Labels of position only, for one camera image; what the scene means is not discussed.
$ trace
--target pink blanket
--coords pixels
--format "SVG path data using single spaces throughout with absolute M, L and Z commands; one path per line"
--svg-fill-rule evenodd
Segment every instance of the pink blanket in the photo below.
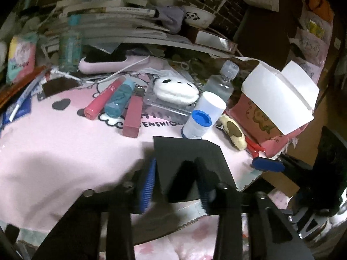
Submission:
M 0 137 L 1 221 L 47 233 L 84 190 L 107 190 L 140 168 L 152 154 L 153 136 L 181 137 L 182 126 L 151 115 L 143 115 L 136 139 L 122 136 L 121 118 L 79 116 L 107 86 L 70 90 L 40 102 L 33 97 L 32 113 L 5 127 Z M 66 98 L 71 103 L 64 110 L 52 108 Z M 249 166 L 251 156 L 237 151 L 221 131 L 212 128 L 204 139 L 221 147 L 239 189 L 260 175 Z

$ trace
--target white panda plush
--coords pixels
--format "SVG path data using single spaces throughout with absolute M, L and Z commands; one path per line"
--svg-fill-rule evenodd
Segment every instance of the white panda plush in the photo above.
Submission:
M 178 105 L 190 105 L 199 97 L 193 83 L 184 78 L 161 77 L 154 83 L 153 92 L 162 101 Z

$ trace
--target pink lipstick tube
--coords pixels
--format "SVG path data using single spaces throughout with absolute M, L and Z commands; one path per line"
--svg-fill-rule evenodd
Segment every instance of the pink lipstick tube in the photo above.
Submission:
M 125 81 L 125 77 L 121 76 L 117 78 L 110 86 L 103 90 L 99 96 L 97 96 L 85 109 L 84 115 L 90 120 L 94 120 L 100 111 L 104 108 L 107 101 L 111 98 L 113 93 L 118 89 L 120 85 Z
M 143 97 L 145 90 L 135 88 L 130 98 L 127 113 L 123 124 L 123 136 L 137 138 L 140 131 Z

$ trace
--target bottle cap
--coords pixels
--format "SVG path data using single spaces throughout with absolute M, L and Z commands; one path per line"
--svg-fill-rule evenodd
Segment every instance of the bottle cap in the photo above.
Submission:
M 135 83 L 131 79 L 126 79 L 122 85 L 128 85 L 133 90 L 135 88 Z
M 192 118 L 197 124 L 203 127 L 210 127 L 212 125 L 211 118 L 207 115 L 207 113 L 204 113 L 203 111 L 194 110 L 192 112 Z
M 234 80 L 235 77 L 237 76 L 240 68 L 233 63 L 230 60 L 227 60 L 224 64 L 222 69 L 220 70 L 220 74 L 230 78 L 231 80 Z
M 79 24 L 79 21 L 81 20 L 81 15 L 71 15 L 69 17 L 69 25 L 70 26 L 75 26 Z

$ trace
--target panda bowl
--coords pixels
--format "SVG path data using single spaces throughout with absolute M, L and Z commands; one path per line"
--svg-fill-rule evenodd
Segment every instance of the panda bowl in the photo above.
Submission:
M 216 16 L 200 8 L 183 6 L 185 10 L 184 21 L 194 27 L 206 29 L 214 21 Z

